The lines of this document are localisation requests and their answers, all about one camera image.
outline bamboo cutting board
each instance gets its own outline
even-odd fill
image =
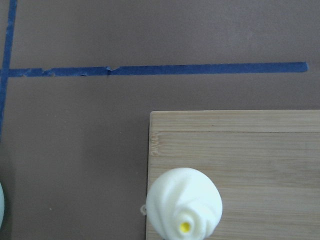
[[[221,194],[208,239],[320,239],[320,110],[152,112],[148,188],[179,167]],[[161,240],[149,221],[146,239]]]

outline white object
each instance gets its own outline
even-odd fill
[[[4,218],[4,212],[5,212],[5,197],[4,197],[4,192],[2,190],[2,186],[0,183],[0,227],[2,224],[2,220]]]
[[[222,216],[222,200],[214,183],[193,168],[171,169],[152,184],[146,214],[164,240],[203,240]]]

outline blue painter's tape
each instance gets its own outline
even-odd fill
[[[133,75],[186,75],[186,74],[257,74],[302,73],[308,70],[306,62],[232,63],[199,65],[108,66],[10,69],[10,77],[68,77],[68,76],[133,76]]]
[[[10,69],[10,60],[11,60],[11,49],[14,39],[14,28],[15,28],[15,19],[16,19],[16,10],[17,10],[17,0],[10,0],[9,13],[8,13],[8,25],[6,28],[5,34],[5,43],[4,43],[4,54],[2,61],[2,71],[0,78],[0,137],[2,123],[4,119],[4,110],[6,103],[7,95],[7,85]]]

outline white round object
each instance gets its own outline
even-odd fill
[[[2,220],[4,218],[4,212],[5,212],[5,197],[4,197],[4,192],[2,190],[2,186],[0,183],[0,227],[2,224]]]
[[[222,200],[214,183],[193,168],[171,169],[152,184],[146,214],[164,240],[203,240],[222,216]]]

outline wooden board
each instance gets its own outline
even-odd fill
[[[152,112],[148,188],[179,167],[221,194],[208,239],[320,239],[320,110]],[[161,240],[149,221],[146,239]]]

